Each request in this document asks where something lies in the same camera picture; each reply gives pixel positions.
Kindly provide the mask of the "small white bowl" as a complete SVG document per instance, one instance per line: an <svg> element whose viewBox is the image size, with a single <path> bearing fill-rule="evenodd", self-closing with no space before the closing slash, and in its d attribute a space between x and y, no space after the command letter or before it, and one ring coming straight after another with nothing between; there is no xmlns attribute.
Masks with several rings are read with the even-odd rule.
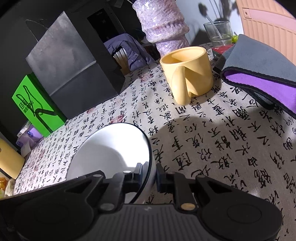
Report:
<svg viewBox="0 0 296 241"><path fill-rule="evenodd" d="M156 162L147 135L130 123L114 123L90 135L78 148L69 165L66 180L95 171L106 178L124 171L133 172L142 164L142 184L138 192L128 193L125 203L144 204L155 182Z"/></svg>

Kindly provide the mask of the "white rubber gloves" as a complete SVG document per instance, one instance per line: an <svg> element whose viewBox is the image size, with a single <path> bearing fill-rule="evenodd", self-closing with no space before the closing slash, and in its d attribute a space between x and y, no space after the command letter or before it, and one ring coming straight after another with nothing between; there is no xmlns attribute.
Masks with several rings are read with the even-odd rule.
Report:
<svg viewBox="0 0 296 241"><path fill-rule="evenodd" d="M5 197L13 196L14 195L14 188L15 188L15 179L10 179L6 185L5 189Z"/></svg>

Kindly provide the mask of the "yellow mug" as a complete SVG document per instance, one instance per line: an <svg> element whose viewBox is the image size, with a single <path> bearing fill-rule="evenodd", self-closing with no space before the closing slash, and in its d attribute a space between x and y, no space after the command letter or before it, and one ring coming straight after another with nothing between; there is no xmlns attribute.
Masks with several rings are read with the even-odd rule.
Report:
<svg viewBox="0 0 296 241"><path fill-rule="evenodd" d="M166 80L179 105L187 105L191 98L209 92L213 74L207 51L192 46L172 51L160 59Z"/></svg>

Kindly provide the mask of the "calligraphy tablecloth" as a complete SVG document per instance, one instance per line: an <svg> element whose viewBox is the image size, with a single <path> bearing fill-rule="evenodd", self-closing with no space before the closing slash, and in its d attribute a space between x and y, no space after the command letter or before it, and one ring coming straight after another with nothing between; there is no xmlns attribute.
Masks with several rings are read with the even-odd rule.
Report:
<svg viewBox="0 0 296 241"><path fill-rule="evenodd" d="M20 194L65 180L72 158L96 130L131 123L149 137L166 171L205 175L265 199L282 213L277 240L295 240L295 119L264 109L216 78L190 105L174 103L160 64L130 73L119 96L67 121L39 142L16 180Z"/></svg>

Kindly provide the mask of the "black paper bag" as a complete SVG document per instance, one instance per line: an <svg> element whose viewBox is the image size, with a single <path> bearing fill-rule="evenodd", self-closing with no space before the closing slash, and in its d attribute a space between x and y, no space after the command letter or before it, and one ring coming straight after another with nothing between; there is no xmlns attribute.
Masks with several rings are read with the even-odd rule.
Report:
<svg viewBox="0 0 296 241"><path fill-rule="evenodd" d="M65 11L26 61L67 119L119 95L125 82L119 64L88 20Z"/></svg>

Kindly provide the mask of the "yellow thermos jug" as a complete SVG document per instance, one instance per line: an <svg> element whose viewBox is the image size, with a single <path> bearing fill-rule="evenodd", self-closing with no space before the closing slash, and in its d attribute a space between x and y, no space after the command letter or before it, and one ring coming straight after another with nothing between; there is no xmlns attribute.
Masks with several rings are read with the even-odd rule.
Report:
<svg viewBox="0 0 296 241"><path fill-rule="evenodd" d="M25 158L3 139L0 140L0 149L1 169L11 178L16 179L23 168Z"/></svg>

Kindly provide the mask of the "purple tissue pack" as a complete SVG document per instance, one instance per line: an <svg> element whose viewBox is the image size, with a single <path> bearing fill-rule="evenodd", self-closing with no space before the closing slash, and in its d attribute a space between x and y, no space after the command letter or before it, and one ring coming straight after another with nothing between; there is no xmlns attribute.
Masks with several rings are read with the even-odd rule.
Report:
<svg viewBox="0 0 296 241"><path fill-rule="evenodd" d="M26 124L17 134L16 145L21 149L21 156L27 156L37 145L37 143L43 138L43 135L27 121Z"/></svg>

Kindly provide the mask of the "green paper bag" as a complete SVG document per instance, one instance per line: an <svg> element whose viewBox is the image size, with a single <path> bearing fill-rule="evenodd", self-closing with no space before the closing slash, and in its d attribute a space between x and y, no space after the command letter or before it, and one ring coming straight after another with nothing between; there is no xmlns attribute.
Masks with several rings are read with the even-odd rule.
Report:
<svg viewBox="0 0 296 241"><path fill-rule="evenodd" d="M12 99L43 137L49 136L67 121L34 73L24 76Z"/></svg>

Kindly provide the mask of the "clear glass cup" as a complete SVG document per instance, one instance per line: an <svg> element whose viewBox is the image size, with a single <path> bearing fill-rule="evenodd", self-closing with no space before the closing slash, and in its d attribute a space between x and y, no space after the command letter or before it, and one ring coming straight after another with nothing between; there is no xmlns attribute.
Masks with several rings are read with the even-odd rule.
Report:
<svg viewBox="0 0 296 241"><path fill-rule="evenodd" d="M232 44L232 30L229 21L215 21L204 24L206 33L213 47Z"/></svg>

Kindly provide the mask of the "purple jacket on chair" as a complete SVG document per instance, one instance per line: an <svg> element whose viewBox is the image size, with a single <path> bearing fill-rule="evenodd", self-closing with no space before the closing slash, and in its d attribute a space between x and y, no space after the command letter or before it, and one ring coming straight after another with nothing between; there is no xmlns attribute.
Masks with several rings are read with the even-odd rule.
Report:
<svg viewBox="0 0 296 241"><path fill-rule="evenodd" d="M105 47L121 67L123 75L143 68L154 62L154 58L146 49L131 35L124 33L104 42ZM126 60L117 61L120 56L116 53L124 51Z"/></svg>

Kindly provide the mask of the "pink small suitcase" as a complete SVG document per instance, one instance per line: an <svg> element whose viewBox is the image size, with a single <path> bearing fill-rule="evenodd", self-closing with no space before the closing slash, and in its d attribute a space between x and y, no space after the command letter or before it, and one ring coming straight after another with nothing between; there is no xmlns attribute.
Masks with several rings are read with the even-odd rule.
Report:
<svg viewBox="0 0 296 241"><path fill-rule="evenodd" d="M276 1L237 0L244 34L295 63L295 18Z"/></svg>

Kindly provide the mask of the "yellow-green snack box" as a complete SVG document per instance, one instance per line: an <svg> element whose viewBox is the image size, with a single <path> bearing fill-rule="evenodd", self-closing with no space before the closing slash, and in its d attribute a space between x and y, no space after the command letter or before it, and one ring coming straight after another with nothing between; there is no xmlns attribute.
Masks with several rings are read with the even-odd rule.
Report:
<svg viewBox="0 0 296 241"><path fill-rule="evenodd" d="M8 184L8 180L5 177L0 178L0 199L5 197L5 190Z"/></svg>

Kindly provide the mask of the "purple ceramic vase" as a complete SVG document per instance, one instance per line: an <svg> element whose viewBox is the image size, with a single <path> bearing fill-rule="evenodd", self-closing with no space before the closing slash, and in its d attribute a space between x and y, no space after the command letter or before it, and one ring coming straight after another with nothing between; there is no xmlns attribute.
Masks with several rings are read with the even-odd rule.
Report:
<svg viewBox="0 0 296 241"><path fill-rule="evenodd" d="M160 56L188 47L189 27L175 1L137 0L132 5L148 42L155 44Z"/></svg>

